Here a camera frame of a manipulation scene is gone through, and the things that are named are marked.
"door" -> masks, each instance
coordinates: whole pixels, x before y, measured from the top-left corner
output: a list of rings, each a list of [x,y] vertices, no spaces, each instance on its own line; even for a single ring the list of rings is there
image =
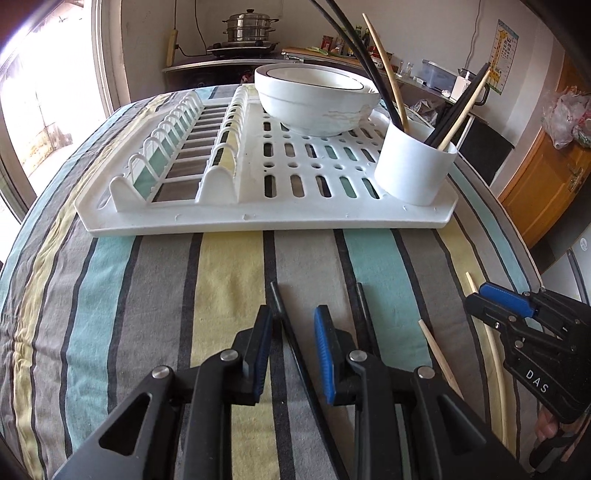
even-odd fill
[[[582,78],[565,57],[558,91],[571,85],[585,90]],[[531,248],[556,223],[587,179],[591,151],[577,142],[556,150],[542,130],[520,170],[499,199]]]

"white wall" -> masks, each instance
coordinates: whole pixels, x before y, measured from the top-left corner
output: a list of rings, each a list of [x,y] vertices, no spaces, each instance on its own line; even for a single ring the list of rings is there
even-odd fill
[[[558,86],[564,61],[564,49],[554,38],[548,51],[550,52],[550,61],[548,62],[542,86],[539,89],[535,89],[538,83],[536,79],[535,81],[532,81],[532,83],[535,84],[534,86],[529,88],[528,85],[525,85],[523,88],[524,94],[530,90],[538,92],[538,98],[533,111],[531,112],[530,118],[521,133],[519,141],[515,144],[515,149],[509,154],[503,165],[501,165],[501,168],[499,168],[491,183],[492,193],[496,197],[498,197],[503,189],[509,184],[542,129],[541,118],[545,93],[555,91]]]
[[[121,0],[123,61],[132,102],[165,91],[161,70],[173,8],[173,0]]]
[[[125,67],[131,99],[164,90],[160,69],[164,64],[168,33],[172,28],[173,0],[122,0]],[[194,20],[193,0],[178,0],[178,43],[187,54],[203,54]],[[362,24],[362,11],[381,33],[385,47],[415,64],[422,59],[455,71],[463,67],[478,10],[478,0],[339,0],[353,24]],[[271,39],[281,46],[319,45],[322,35],[335,35],[331,26],[308,0],[197,0],[200,27],[207,45],[224,41],[222,20],[254,8],[281,20]],[[519,0],[482,0],[471,70],[488,61],[498,20],[518,35],[515,60],[502,95],[491,92],[476,112],[507,140],[516,144],[533,111],[547,71],[553,36]],[[177,61],[182,55],[177,52]]]

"cooking pot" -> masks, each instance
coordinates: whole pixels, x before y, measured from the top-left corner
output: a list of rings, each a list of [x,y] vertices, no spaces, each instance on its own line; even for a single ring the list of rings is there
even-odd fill
[[[224,23],[228,24],[228,30],[244,27],[270,28],[271,23],[278,21],[278,18],[271,18],[267,14],[255,13],[253,8],[248,8],[246,13],[230,15],[230,18],[223,20]]]
[[[267,41],[269,40],[269,32],[274,32],[274,28],[268,27],[235,27],[224,31],[228,35],[229,42],[252,42],[252,41]]]
[[[229,42],[268,41],[269,33],[275,31],[271,28],[271,23],[278,21],[278,18],[255,13],[254,9],[249,8],[246,13],[231,15],[227,20],[223,20],[228,24],[224,33],[228,35]]]

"utensil holder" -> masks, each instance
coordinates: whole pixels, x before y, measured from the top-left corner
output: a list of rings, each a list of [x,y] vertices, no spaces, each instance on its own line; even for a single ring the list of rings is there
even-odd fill
[[[433,127],[408,122],[409,135],[390,123],[375,180],[390,195],[411,205],[431,205],[445,181],[457,149],[449,144],[445,151],[425,145]]]

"white plastic dish rack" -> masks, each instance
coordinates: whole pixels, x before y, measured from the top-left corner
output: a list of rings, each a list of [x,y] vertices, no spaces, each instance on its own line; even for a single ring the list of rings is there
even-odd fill
[[[444,226],[457,203],[447,181],[428,207],[375,183],[388,123],[378,108],[359,128],[307,137],[267,115],[254,85],[231,99],[190,92],[122,140],[76,209],[94,236]]]

